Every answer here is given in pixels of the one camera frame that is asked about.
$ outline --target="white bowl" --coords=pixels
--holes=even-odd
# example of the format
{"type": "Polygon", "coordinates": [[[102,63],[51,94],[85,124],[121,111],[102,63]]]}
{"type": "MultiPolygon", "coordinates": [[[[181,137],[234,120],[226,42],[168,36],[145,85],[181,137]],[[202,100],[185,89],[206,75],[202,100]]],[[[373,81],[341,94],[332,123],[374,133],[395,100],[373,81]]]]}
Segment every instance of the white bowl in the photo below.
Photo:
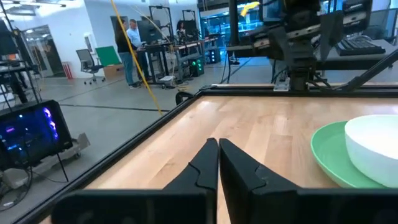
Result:
{"type": "Polygon", "coordinates": [[[398,115],[369,115],[345,126],[349,158],[364,175],[398,187],[398,115]]]}

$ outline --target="red object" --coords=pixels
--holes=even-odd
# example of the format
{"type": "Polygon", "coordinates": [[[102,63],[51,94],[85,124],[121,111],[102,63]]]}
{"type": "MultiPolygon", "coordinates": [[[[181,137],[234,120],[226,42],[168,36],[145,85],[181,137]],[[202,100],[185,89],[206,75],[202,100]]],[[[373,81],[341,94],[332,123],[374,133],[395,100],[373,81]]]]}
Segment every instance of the red object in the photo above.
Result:
{"type": "Polygon", "coordinates": [[[73,79],[72,71],[70,70],[69,62],[62,62],[63,71],[67,74],[68,79],[73,79]]]}

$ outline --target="wooden tabletop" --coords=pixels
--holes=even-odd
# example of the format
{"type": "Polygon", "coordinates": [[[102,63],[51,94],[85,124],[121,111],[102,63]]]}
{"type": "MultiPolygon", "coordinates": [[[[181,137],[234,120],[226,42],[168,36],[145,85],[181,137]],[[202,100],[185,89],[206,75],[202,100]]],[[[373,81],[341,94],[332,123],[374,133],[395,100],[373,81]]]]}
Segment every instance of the wooden tabletop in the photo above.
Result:
{"type": "MultiPolygon", "coordinates": [[[[335,121],[396,113],[395,99],[203,96],[87,188],[161,189],[210,137],[228,138],[301,187],[338,187],[312,156],[312,134],[335,121]]],[[[229,223],[221,182],[218,223],[229,223]]]]}

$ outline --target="person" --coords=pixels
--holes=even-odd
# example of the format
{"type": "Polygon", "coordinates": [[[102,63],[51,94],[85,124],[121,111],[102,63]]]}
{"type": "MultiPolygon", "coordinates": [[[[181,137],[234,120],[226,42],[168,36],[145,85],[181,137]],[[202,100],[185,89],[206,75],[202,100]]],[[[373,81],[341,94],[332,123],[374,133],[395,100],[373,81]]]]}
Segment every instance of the person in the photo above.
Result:
{"type": "MultiPolygon", "coordinates": [[[[127,23],[123,19],[121,19],[123,26],[127,29],[127,23]]],[[[126,37],[124,36],[123,29],[120,26],[120,23],[116,23],[115,27],[115,41],[118,46],[118,54],[122,60],[124,66],[124,76],[126,77],[126,82],[129,85],[129,88],[136,88],[137,85],[134,83],[132,78],[132,55],[130,53],[129,44],[127,42],[126,37]]]]}
{"type": "MultiPolygon", "coordinates": [[[[141,38],[139,37],[139,31],[137,28],[137,21],[135,19],[130,19],[130,28],[127,30],[127,35],[130,38],[131,44],[132,44],[132,49],[137,52],[140,48],[142,48],[143,44],[145,42],[141,42],[141,38]]],[[[138,51],[137,54],[137,61],[138,64],[144,72],[144,76],[146,80],[150,79],[149,72],[148,72],[148,63],[147,63],[147,57],[145,54],[145,51],[138,51]]],[[[139,73],[138,67],[137,67],[137,74],[138,74],[138,79],[142,81],[142,77],[139,73]]]]}
{"type": "Polygon", "coordinates": [[[177,23],[177,35],[178,35],[178,38],[180,39],[180,41],[182,41],[182,42],[187,40],[187,37],[192,37],[192,35],[187,34],[187,31],[184,28],[183,21],[179,21],[177,23]]]}

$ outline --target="office chair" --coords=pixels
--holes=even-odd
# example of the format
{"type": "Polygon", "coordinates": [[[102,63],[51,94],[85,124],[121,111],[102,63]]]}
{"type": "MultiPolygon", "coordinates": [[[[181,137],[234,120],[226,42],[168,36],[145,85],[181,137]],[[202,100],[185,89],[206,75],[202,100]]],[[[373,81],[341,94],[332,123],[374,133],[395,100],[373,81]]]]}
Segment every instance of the office chair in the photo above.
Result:
{"type": "Polygon", "coordinates": [[[97,65],[94,64],[93,57],[90,54],[90,51],[88,49],[81,49],[76,51],[77,56],[79,56],[80,60],[80,65],[81,65],[81,71],[90,73],[93,75],[93,77],[87,79],[84,81],[84,84],[87,84],[87,81],[89,81],[89,84],[91,85],[92,82],[97,82],[97,77],[95,76],[95,73],[99,72],[101,68],[104,68],[103,65],[100,65],[100,62],[98,60],[97,65]]]}

